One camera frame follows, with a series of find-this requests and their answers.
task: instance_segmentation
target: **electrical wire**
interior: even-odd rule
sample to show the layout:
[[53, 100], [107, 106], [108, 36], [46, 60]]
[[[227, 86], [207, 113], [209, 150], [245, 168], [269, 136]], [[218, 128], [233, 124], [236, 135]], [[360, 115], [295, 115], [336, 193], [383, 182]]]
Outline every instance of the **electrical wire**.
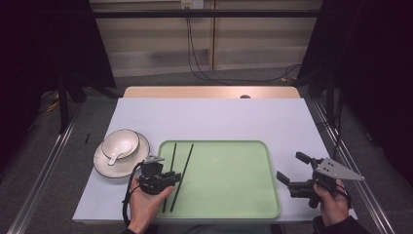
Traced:
[[131, 194], [139, 187], [139, 185], [131, 191]]
[[[343, 110], [343, 104], [344, 104], [344, 98], [340, 93], [340, 98], [337, 102], [338, 107], [336, 109], [336, 112], [335, 112], [333, 120], [332, 120], [332, 122], [334, 122], [334, 123], [338, 120], [338, 125], [337, 126], [340, 127], [338, 129], [341, 129], [341, 112]], [[333, 127], [333, 126], [330, 125], [330, 121], [318, 122], [318, 123], [316, 123], [316, 126], [317, 126], [317, 129], [319, 130], [319, 133], [322, 132], [327, 127]]]
[[340, 97], [338, 100], [338, 106], [337, 106], [337, 112], [336, 112], [336, 116], [338, 116], [338, 125], [337, 125], [337, 138], [335, 141], [334, 152], [333, 152], [333, 157], [332, 157], [333, 160], [336, 160], [337, 149], [340, 145], [340, 140], [341, 140], [341, 113], [343, 111], [343, 104], [344, 104], [343, 95], [340, 93]]
[[[194, 41], [192, 40], [192, 26], [191, 26], [191, 20], [189, 18], [186, 19], [186, 26], [187, 26], [187, 40], [188, 40], [188, 63], [189, 63], [189, 68], [191, 69], [192, 74], [194, 74], [197, 78], [202, 79], [202, 80], [206, 80], [206, 81], [212, 81], [212, 82], [217, 82], [226, 86], [229, 86], [229, 84], [226, 84], [224, 82], [221, 82], [219, 80], [212, 80], [210, 79], [208, 76], [206, 76], [203, 71], [201, 70], [199, 64], [198, 64], [198, 60], [197, 60], [197, 56], [195, 54], [195, 48], [194, 48]], [[192, 69], [192, 64], [191, 64], [191, 47], [192, 47], [192, 54], [193, 57], [195, 59], [195, 64], [198, 67], [198, 70], [204, 75], [204, 77], [200, 77], [199, 75], [197, 75], [195, 73], [195, 71]]]
[[[282, 74], [281, 76], [275, 77], [275, 78], [271, 78], [271, 79], [265, 79], [265, 80], [250, 80], [250, 79], [211, 79], [209, 78], [207, 75], [205, 75], [203, 73], [203, 71], [201, 70], [199, 64], [198, 64], [198, 60], [197, 60], [197, 56], [195, 54], [195, 48], [194, 48], [194, 42], [193, 42], [193, 37], [192, 37], [192, 25], [191, 25], [191, 20], [189, 18], [186, 18], [186, 25], [187, 25], [187, 41], [188, 41], [188, 63], [189, 63], [189, 68], [191, 69], [192, 74], [194, 74], [197, 78], [201, 79], [201, 80], [206, 80], [206, 81], [211, 81], [211, 82], [218, 82], [220, 84], [229, 86], [230, 84], [225, 83], [225, 81], [237, 81], [237, 82], [271, 82], [271, 81], [277, 81], [280, 80], [282, 78], [287, 77], [288, 73], [290, 73], [291, 71], [295, 70], [295, 68], [301, 66], [301, 63], [297, 63], [297, 64], [292, 64], [288, 67], [285, 68], [284, 74]], [[191, 64], [191, 48], [192, 48], [192, 54], [193, 57], [195, 59], [195, 64], [198, 67], [198, 70], [201, 72], [201, 74], [203, 74], [204, 77], [199, 76], [198, 74], [195, 73], [195, 71], [192, 68], [192, 64]]]
[[344, 190], [344, 192], [343, 192], [343, 191], [340, 191], [339, 189], [336, 188], [335, 192], [337, 192], [338, 194], [342, 195], [343, 197], [345, 197], [347, 199], [347, 206], [349, 207], [349, 209], [351, 209], [353, 207], [352, 206], [352, 196], [350, 196], [349, 191], [347, 191], [347, 189], [344, 186], [341, 186], [338, 183], [336, 184], [336, 186], [338, 186], [338, 187], [340, 187], [341, 189]]
[[191, 233], [193, 230], [198, 229], [198, 228], [200, 228], [200, 227], [202, 227], [202, 225], [195, 225], [195, 226], [189, 228], [188, 230], [186, 230], [186, 231], [185, 231], [184, 233], [182, 233], [182, 234]]
[[134, 192], [134, 190], [135, 190], [136, 188], [139, 187], [139, 185], [138, 185], [138, 186], [137, 186], [136, 188], [134, 188], [133, 191], [131, 192], [131, 181], [133, 180], [134, 173], [136, 172], [137, 168], [138, 168], [138, 167], [141, 167], [142, 165], [143, 165], [142, 162], [137, 163], [137, 164], [133, 167], [133, 169], [131, 170], [131, 175], [130, 175], [130, 178], [129, 178], [129, 181], [128, 181], [127, 192], [125, 193], [125, 199], [124, 199], [124, 201], [122, 201], [122, 203], [123, 203], [123, 206], [122, 206], [122, 217], [124, 218], [124, 223], [125, 223], [126, 226], [129, 226], [129, 224], [131, 223], [131, 221], [130, 221], [129, 218], [128, 218], [128, 213], [127, 213], [128, 203], [130, 202], [131, 194]]

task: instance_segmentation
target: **white spoon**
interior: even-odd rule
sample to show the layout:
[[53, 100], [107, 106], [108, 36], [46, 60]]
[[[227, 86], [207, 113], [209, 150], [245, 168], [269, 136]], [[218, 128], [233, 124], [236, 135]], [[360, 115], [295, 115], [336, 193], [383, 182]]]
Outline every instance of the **white spoon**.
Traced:
[[129, 142], [122, 142], [122, 143], [121, 143], [121, 147], [120, 147], [119, 150], [118, 150], [118, 153], [119, 153], [118, 156], [111, 158], [111, 159], [109, 160], [109, 163], [108, 163], [107, 165], [109, 165], [109, 166], [115, 165], [115, 162], [116, 162], [116, 160], [119, 158], [119, 156], [121, 156], [122, 154], [124, 154], [124, 153], [126, 153], [126, 152], [128, 152], [128, 151], [130, 151], [130, 150], [131, 150], [131, 143], [129, 143]]

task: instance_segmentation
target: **metal frame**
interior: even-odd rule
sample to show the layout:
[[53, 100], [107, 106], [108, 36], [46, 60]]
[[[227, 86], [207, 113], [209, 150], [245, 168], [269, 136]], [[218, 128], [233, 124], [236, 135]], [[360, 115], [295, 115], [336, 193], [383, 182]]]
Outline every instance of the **metal frame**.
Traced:
[[[316, 101], [314, 103], [316, 111], [321, 119], [321, 121], [327, 122], [327, 112], [320, 101]], [[336, 129], [331, 128], [330, 126], [325, 127], [327, 129], [328, 135], [330, 136], [333, 144], [336, 143], [338, 132]], [[343, 160], [343, 164], [348, 167], [350, 170], [354, 171], [357, 174], [361, 175], [356, 162], [354, 161], [352, 155], [350, 154], [349, 150], [347, 149], [344, 141], [339, 138], [339, 142], [337, 142], [337, 152], [341, 156]], [[377, 201], [376, 197], [370, 190], [370, 187], [367, 185], [365, 181], [354, 181], [358, 194], [360, 195], [361, 199], [363, 200], [366, 208], [370, 212], [371, 217], [373, 218], [374, 222], [376, 223], [377, 228], [379, 229], [380, 233], [382, 234], [391, 234], [395, 233], [389, 220], [386, 217], [385, 212], [383, 211], [382, 207], [380, 206], [379, 202]]]
[[57, 164], [58, 158], [63, 152], [64, 146], [66, 145], [69, 137], [72, 133], [75, 121], [77, 120], [79, 113], [83, 107], [83, 103], [77, 104], [73, 110], [72, 120], [68, 123], [66, 130], [58, 135], [54, 148], [50, 153], [45, 165], [43, 166], [42, 172], [36, 179], [33, 187], [30, 190], [27, 198], [25, 199], [23, 205], [20, 207], [18, 214], [13, 221], [8, 234], [22, 234], [25, 232], [30, 219], [32, 218], [37, 205], [42, 198], [43, 192], [46, 188], [46, 185], [49, 182], [50, 177], [54, 171], [54, 168]]
[[350, 13], [330, 13], [320, 10], [94, 10], [92, 12], [39, 12], [42, 16], [93, 17], [96, 19], [130, 18], [319, 18], [338, 17]]

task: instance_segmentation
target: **white bowl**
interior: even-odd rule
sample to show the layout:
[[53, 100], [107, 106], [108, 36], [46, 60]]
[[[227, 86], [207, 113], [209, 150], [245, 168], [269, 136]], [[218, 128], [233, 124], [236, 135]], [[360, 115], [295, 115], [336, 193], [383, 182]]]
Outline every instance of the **white bowl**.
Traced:
[[103, 154], [101, 143], [94, 153], [94, 168], [97, 172], [111, 178], [129, 176], [134, 166], [146, 159], [150, 151], [149, 142], [145, 136], [137, 134], [139, 135], [139, 147], [129, 157], [117, 160], [113, 166], [108, 165], [110, 159]]
[[139, 146], [139, 136], [131, 130], [119, 130], [110, 134], [102, 143], [103, 154], [116, 160], [130, 156]]

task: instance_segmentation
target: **power outlet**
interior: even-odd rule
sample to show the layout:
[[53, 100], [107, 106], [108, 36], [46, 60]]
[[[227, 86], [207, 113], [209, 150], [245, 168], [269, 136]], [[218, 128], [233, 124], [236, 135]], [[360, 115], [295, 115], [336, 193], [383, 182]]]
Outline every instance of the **power outlet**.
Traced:
[[203, 9], [204, 0], [192, 0], [192, 9]]
[[192, 0], [181, 0], [181, 9], [192, 9]]

